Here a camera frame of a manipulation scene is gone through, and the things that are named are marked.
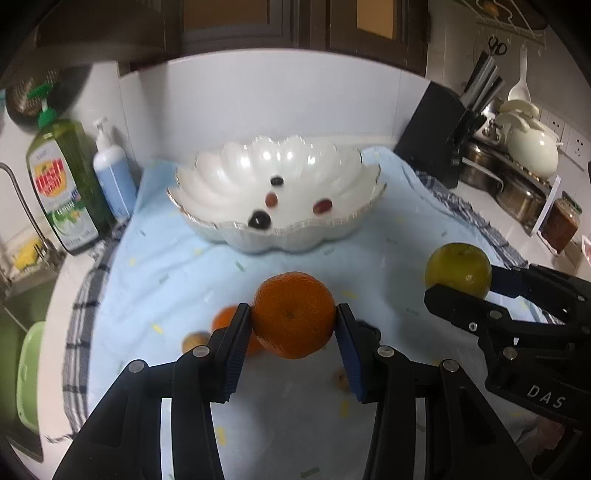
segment white ladle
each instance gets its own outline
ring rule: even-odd
[[[521,77],[519,82],[509,90],[509,100],[525,100],[531,102],[530,91],[527,88],[527,46],[523,44],[519,50],[519,69]]]

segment scalloped bowl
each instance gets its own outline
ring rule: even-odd
[[[177,187],[167,193],[189,226],[209,241],[246,253],[301,252],[361,225],[386,188],[378,183],[379,172],[379,165],[364,165],[354,148],[297,136],[279,143],[258,137],[249,145],[228,142],[221,151],[196,155],[192,167],[177,169]],[[284,184],[272,186],[274,176]],[[268,193],[277,195],[276,207],[266,207]],[[315,215],[314,204],[327,198],[332,209]],[[270,228],[248,226],[255,210],[269,214]]]

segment glass jar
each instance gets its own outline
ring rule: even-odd
[[[541,228],[542,236],[558,253],[565,249],[579,229],[583,209],[566,192],[552,205],[546,222]]]

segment sink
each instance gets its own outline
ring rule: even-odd
[[[38,462],[43,461],[39,434],[25,426],[17,413],[18,363],[25,330],[45,321],[56,280],[56,272],[38,270],[15,281],[0,303],[0,432]]]

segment knife block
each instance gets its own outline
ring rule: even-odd
[[[474,115],[464,108],[455,92],[431,82],[394,153],[447,188],[457,187],[462,170],[460,152],[471,137],[467,125]]]

